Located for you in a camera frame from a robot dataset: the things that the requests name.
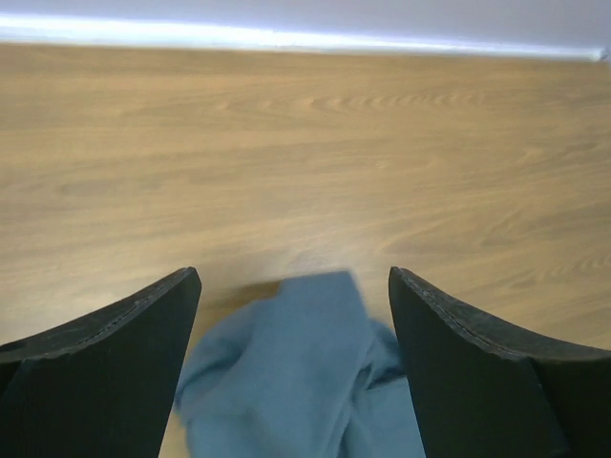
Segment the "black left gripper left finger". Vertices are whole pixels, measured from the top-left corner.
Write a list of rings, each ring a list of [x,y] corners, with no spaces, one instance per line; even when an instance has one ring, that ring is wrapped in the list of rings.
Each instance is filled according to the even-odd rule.
[[[200,300],[181,268],[1,347],[4,457],[156,457]]]

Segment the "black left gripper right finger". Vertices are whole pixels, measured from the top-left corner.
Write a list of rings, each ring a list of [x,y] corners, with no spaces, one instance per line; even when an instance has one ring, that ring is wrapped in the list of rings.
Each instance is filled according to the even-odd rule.
[[[506,322],[404,268],[389,299],[428,456],[609,455],[607,350]]]

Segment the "blue-grey t-shirt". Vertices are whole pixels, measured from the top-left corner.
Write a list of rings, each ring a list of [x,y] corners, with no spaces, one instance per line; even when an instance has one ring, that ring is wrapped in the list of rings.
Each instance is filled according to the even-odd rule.
[[[175,408],[194,457],[421,457],[394,332],[347,271],[285,280],[192,349]]]

